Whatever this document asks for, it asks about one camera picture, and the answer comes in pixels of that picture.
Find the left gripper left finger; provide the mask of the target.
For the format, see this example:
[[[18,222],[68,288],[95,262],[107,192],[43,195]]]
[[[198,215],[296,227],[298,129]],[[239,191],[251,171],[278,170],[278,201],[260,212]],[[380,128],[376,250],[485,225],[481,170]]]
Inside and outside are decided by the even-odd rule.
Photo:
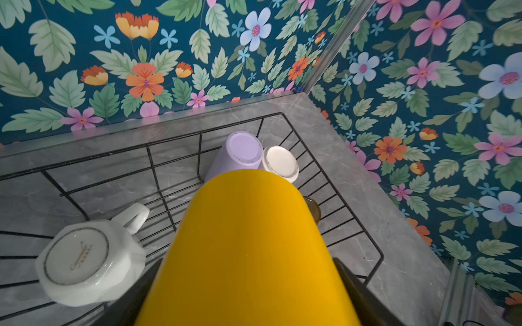
[[[93,325],[134,325],[162,262],[163,259],[160,258],[153,263],[137,282],[122,297],[116,300]]]

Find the white mug red inside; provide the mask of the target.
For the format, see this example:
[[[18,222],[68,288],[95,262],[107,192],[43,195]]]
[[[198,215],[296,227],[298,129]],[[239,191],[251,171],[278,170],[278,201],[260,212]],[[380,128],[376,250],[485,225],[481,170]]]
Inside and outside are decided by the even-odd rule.
[[[294,183],[299,176],[297,159],[281,146],[265,148],[258,169],[276,174],[290,183]]]

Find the white ceramic mug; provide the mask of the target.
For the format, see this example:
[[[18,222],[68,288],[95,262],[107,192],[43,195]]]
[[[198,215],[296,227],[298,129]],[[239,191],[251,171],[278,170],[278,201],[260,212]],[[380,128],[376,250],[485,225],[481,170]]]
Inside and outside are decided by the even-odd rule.
[[[122,297],[145,268],[145,250],[135,234],[149,214],[147,206],[135,203],[110,220],[63,228],[35,261],[48,297],[70,307]]]

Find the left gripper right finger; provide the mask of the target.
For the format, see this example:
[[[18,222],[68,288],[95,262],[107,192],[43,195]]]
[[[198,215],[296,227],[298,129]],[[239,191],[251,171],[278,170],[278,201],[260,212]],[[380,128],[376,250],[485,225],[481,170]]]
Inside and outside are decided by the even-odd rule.
[[[404,326],[404,323],[382,304],[340,259],[334,258],[333,262],[345,285],[361,325]]]

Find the yellow mug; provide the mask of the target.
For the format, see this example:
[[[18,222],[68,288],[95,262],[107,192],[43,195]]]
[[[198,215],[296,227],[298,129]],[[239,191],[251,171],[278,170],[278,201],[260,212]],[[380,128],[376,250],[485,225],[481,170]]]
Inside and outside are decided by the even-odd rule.
[[[213,178],[187,208],[137,325],[358,325],[301,193],[259,170]]]

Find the olive green glass cup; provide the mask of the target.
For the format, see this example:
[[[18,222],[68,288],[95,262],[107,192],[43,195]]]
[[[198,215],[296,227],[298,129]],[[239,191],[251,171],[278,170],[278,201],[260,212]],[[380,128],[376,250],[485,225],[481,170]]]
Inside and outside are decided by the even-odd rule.
[[[312,199],[308,196],[304,196],[303,199],[307,204],[307,207],[313,217],[315,224],[319,224],[319,222],[321,221],[321,218],[322,218],[322,212],[321,212],[321,209],[320,209],[318,203],[314,199]]]

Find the lavender plastic cup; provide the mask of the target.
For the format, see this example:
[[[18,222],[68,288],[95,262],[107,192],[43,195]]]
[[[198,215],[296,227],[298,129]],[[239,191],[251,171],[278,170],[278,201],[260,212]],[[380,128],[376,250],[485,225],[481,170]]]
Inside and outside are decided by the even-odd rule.
[[[205,176],[205,183],[231,171],[257,169],[262,154],[263,146],[253,134],[242,130],[229,134]]]

